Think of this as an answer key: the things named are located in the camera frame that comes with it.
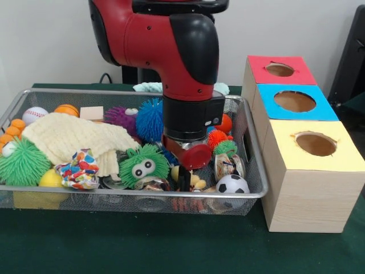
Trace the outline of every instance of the stacked boxes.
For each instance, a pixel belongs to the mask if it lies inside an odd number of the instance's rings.
[[[299,57],[248,57],[252,110],[270,189],[269,231],[342,232],[365,182],[365,161]]]

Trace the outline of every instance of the wire mesh basket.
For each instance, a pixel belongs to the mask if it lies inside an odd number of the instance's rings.
[[[138,108],[144,101],[155,97],[162,99],[161,94],[128,91],[35,88],[18,94],[1,117],[0,126],[5,131],[11,120],[21,118],[28,108],[35,106],[43,107],[48,112],[66,103],[77,107],[104,106],[105,110],[115,106]],[[224,112],[233,121],[232,136],[238,144],[237,153],[245,163],[245,179],[250,194],[110,189],[77,191],[3,184],[0,185],[0,208],[246,215],[256,200],[267,193],[267,178],[247,102],[240,96],[228,95]],[[207,188],[215,185],[213,161],[194,173],[206,180]]]

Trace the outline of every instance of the orange spiky ball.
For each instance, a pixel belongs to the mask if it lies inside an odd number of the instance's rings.
[[[233,137],[227,136],[223,131],[213,130],[208,135],[208,146],[213,151],[218,144],[227,140],[233,140]]]

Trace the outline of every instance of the red toy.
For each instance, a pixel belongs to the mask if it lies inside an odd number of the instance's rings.
[[[208,135],[208,146],[213,151],[219,143],[227,140],[233,140],[233,137],[227,136],[223,131],[213,130]]]
[[[215,126],[215,128],[228,134],[232,130],[232,126],[233,126],[232,120],[229,118],[228,115],[223,114],[222,123],[219,124],[218,126]]]

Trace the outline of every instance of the colorful patterned cloth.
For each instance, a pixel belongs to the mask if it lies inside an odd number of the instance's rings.
[[[99,187],[99,179],[95,176],[99,167],[91,149],[82,149],[72,156],[72,162],[55,166],[62,176],[62,185],[78,190],[92,190]]]

